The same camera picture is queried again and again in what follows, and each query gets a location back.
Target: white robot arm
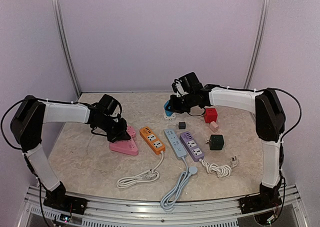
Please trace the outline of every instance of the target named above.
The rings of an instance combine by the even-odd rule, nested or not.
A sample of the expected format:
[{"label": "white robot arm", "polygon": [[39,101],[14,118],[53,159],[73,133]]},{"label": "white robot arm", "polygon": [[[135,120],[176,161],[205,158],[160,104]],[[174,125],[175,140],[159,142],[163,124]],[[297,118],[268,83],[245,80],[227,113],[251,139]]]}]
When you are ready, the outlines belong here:
[{"label": "white robot arm", "polygon": [[[46,123],[81,123],[92,128],[91,133],[106,136],[108,141],[129,140],[127,122],[121,117],[121,104],[105,94],[94,104],[65,103],[38,99],[28,95],[15,113],[11,132],[21,146],[24,159],[31,172],[40,180],[46,190],[45,206],[69,212],[83,214],[87,200],[66,195],[66,188],[51,168],[42,146],[42,128]],[[120,113],[112,116],[119,106]],[[100,128],[106,134],[95,133]]]},{"label": "white robot arm", "polygon": [[222,106],[249,111],[255,115],[256,133],[262,142],[263,177],[260,195],[240,199],[242,213],[260,211],[281,205],[279,188],[282,182],[281,167],[284,160],[282,136],[286,116],[276,92],[265,90],[240,90],[199,82],[194,72],[188,73],[172,84],[175,94],[164,105],[165,113],[189,113],[199,106]]}]

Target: red plug adapter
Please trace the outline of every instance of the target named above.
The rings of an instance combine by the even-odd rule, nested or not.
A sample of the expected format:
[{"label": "red plug adapter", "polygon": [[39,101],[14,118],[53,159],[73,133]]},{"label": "red plug adapter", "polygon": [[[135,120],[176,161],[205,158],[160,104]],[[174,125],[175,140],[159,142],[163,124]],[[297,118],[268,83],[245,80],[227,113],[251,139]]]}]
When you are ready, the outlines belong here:
[{"label": "red plug adapter", "polygon": [[217,122],[218,113],[216,108],[206,108],[204,114],[204,121],[211,123],[212,121]]}]

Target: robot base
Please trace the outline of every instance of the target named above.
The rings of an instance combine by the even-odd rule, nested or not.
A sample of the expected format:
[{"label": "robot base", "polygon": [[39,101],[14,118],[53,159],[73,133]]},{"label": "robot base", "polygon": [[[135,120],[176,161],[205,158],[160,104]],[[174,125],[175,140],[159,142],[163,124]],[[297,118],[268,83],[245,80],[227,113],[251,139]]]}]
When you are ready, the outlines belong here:
[{"label": "robot base", "polygon": [[65,195],[63,204],[58,204],[55,201],[51,201],[50,198],[46,196],[43,201],[43,205],[68,213],[74,213],[78,215],[83,215],[85,213],[88,201],[85,198],[79,198],[74,196]]},{"label": "robot base", "polygon": [[261,194],[257,194],[239,199],[239,204],[241,213],[248,214],[273,208],[276,206],[276,204],[278,206],[281,206],[282,201],[280,197],[274,197],[271,201],[268,201],[268,203],[266,203],[266,200],[262,198]]}]

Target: pink power strip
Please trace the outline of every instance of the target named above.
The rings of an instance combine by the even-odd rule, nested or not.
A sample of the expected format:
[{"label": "pink power strip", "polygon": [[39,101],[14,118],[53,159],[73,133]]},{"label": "pink power strip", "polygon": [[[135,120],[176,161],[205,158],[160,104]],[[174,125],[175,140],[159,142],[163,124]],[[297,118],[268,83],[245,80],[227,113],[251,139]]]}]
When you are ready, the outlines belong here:
[{"label": "pink power strip", "polygon": [[138,154],[138,147],[136,145],[136,131],[132,126],[126,128],[126,131],[131,136],[130,140],[120,140],[109,144],[109,148],[112,151],[119,152],[122,154],[127,154],[131,156],[136,156]]}]

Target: white wall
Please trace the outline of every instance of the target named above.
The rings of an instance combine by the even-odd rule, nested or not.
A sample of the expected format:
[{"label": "white wall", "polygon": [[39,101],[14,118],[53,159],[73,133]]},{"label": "white wall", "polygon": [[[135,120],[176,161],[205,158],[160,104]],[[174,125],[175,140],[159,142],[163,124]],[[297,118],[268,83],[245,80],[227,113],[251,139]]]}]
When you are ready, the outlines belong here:
[{"label": "white wall", "polygon": [[[252,88],[278,87],[301,102],[301,124],[284,138],[284,173],[296,184],[312,227],[320,226],[320,0],[271,0]],[[286,129],[298,118],[280,94]]]},{"label": "white wall", "polygon": [[244,85],[263,0],[60,0],[84,92]]},{"label": "white wall", "polygon": [[[56,100],[75,100],[60,45],[51,0],[0,0],[0,116],[26,95]],[[5,133],[16,144],[9,129]],[[47,154],[61,129],[43,129]],[[21,155],[0,136],[0,226],[12,227],[28,186],[35,182]]]}]

